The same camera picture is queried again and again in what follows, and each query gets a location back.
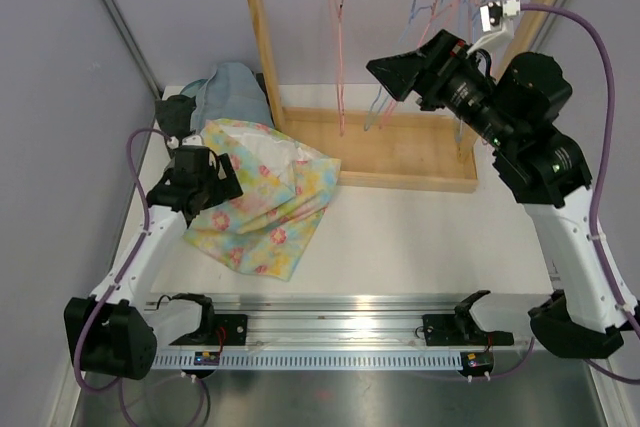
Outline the floral pastel skirt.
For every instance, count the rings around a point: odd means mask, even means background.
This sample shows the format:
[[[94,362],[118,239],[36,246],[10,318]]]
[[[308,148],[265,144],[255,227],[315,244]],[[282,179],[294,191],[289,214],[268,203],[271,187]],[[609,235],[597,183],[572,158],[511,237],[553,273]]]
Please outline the floral pastel skirt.
[[[331,202],[340,160],[254,122],[218,119],[200,135],[229,156],[243,193],[202,211],[184,240],[235,272],[290,280]]]

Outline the light blue denim skirt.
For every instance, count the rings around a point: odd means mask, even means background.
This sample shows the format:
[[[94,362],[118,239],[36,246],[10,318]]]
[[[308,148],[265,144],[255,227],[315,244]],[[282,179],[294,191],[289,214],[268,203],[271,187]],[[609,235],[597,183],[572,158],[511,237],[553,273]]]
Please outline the light blue denim skirt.
[[[187,84],[181,94],[195,101],[190,128],[201,131],[208,121],[230,119],[274,128],[267,97],[254,72],[240,62],[225,62],[214,67],[207,79]]]

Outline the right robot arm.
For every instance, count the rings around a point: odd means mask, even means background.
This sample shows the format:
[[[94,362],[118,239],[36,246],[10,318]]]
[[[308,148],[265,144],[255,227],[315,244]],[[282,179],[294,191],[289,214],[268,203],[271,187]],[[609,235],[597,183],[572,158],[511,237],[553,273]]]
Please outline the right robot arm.
[[[571,85],[550,56],[520,53],[499,79],[480,68],[487,57],[440,31],[416,50],[371,60],[367,69],[394,100],[415,94],[424,111],[446,108],[492,147],[494,168],[562,281],[529,310],[533,336],[560,358],[605,359],[638,326],[639,303],[592,209],[596,192],[583,152],[554,124]]]

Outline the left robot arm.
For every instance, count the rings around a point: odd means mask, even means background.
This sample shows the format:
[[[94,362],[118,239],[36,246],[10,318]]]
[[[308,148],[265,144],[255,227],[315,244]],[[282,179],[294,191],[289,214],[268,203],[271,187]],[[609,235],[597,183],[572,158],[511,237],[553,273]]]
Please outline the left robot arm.
[[[179,293],[151,313],[145,305],[171,244],[202,211],[242,194],[228,154],[203,145],[175,149],[171,165],[143,196],[142,223],[122,256],[88,297],[73,297],[64,309],[78,380],[86,373],[141,380],[158,349],[221,340],[207,296]]]

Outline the dark dotted skirt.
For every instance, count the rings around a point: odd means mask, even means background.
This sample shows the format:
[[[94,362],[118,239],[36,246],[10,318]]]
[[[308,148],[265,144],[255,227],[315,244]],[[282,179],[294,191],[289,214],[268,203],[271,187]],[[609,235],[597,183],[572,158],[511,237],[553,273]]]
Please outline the dark dotted skirt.
[[[154,102],[155,118],[164,133],[179,137],[194,130],[198,131],[198,128],[191,128],[190,125],[192,114],[196,110],[196,94],[204,84],[205,79],[195,80],[178,94]]]

